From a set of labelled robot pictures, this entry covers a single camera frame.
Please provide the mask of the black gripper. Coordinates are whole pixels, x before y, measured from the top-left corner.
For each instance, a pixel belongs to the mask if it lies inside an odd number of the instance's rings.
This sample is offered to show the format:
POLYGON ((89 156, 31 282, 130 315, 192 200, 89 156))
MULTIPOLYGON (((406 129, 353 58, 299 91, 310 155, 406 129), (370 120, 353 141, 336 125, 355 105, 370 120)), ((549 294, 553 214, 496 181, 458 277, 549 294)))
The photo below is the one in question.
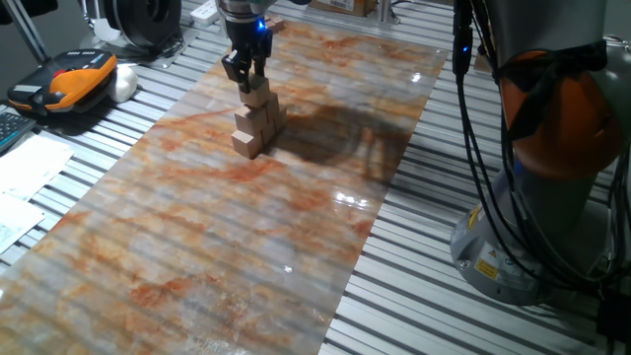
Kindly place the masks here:
POLYGON ((265 77, 267 59, 271 56, 273 32, 261 15, 247 18, 226 18, 226 33, 232 46, 221 63, 228 78, 237 83, 241 92, 249 93, 249 69, 265 77))

